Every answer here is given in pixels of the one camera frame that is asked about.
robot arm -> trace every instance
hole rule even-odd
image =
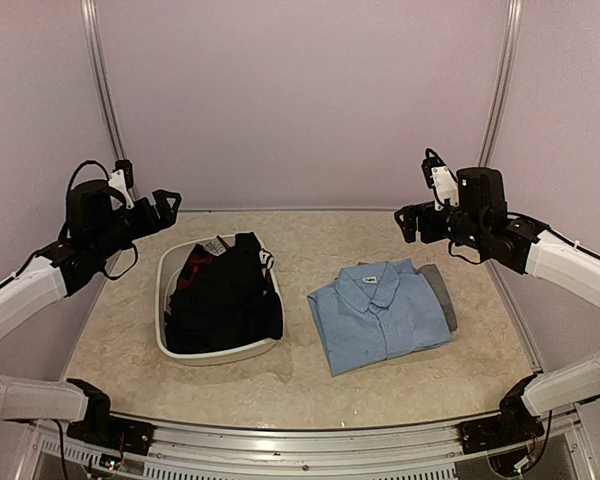
[[[155,205],[146,198],[133,201],[131,163],[116,162],[106,179],[72,188],[66,196],[67,218],[59,239],[34,252],[16,273],[0,282],[0,340],[35,313],[73,295],[93,276],[105,271],[107,260],[121,250],[137,250],[133,241],[175,223],[181,197],[153,192]],[[95,387],[69,379],[66,382],[25,380],[0,375],[0,421],[57,419],[73,422],[68,434],[103,446],[119,443],[118,435],[132,438],[144,426],[129,425],[109,415],[109,399]]]
[[[509,269],[549,281],[600,308],[600,256],[531,217],[510,213],[502,176],[489,168],[465,168],[457,179],[427,150],[423,171],[435,202],[411,205],[395,214],[405,241],[449,241],[478,251],[480,263],[494,259]],[[456,190],[449,188],[453,182]],[[465,422],[465,452],[496,448],[539,436],[538,417],[554,408],[600,396],[600,352],[560,370],[521,380],[500,402],[500,415]]]

marble-patterned surface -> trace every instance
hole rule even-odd
[[[156,345],[154,289],[160,255],[215,234],[254,231],[275,255],[287,329],[242,362],[187,367]],[[68,377],[110,395],[118,412],[162,420],[277,429],[396,425],[494,410],[531,370],[483,266],[446,242],[404,243],[390,212],[183,213],[177,225],[137,242],[138,264],[108,282],[76,347]],[[458,316],[453,341],[331,377],[307,294],[359,261],[435,262]],[[125,253],[116,270],[131,261]]]

laundry basket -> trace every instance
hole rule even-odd
[[[233,235],[221,235],[222,239],[229,245],[235,245],[235,236]],[[185,365],[194,367],[204,365],[220,365],[223,363],[237,362],[244,360],[245,358],[255,357],[265,353],[266,351],[273,348],[277,340],[272,338],[265,338],[264,340],[250,343],[249,345],[243,345],[242,347],[232,348],[230,350],[222,350],[219,352],[210,353],[196,353],[196,354],[178,354],[172,353],[167,348],[167,342],[164,332],[164,312],[169,307],[169,298],[176,289],[176,283],[180,270],[189,257],[189,253],[195,246],[196,243],[204,245],[205,243],[212,242],[213,238],[204,238],[201,240],[195,240],[193,242],[183,243],[176,247],[167,250],[160,258],[160,264],[158,265],[158,278],[156,280],[156,341],[158,342],[158,348],[169,358],[172,358]],[[258,238],[260,246],[266,249],[262,240]],[[276,281],[275,273],[273,269],[271,272],[271,280],[273,281],[273,288],[280,296],[280,290],[278,289],[278,282]],[[284,309],[283,309],[283,331],[284,331]]]

white wall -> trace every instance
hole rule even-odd
[[[511,210],[600,252],[600,1],[525,2],[492,166]],[[600,349],[600,311],[541,281],[505,276],[545,369]],[[600,466],[600,400],[580,411]]]
[[[506,13],[488,0],[98,3],[139,191],[168,185],[189,209],[426,198],[425,147],[477,162]]]
[[[0,0],[0,280],[56,238],[67,182],[88,157],[112,163],[79,2]],[[58,379],[99,283],[1,342],[0,373]],[[0,425],[0,479],[21,431]]]

light blue shirt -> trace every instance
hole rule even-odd
[[[409,259],[343,268],[309,304],[334,376],[451,341],[433,290]]]

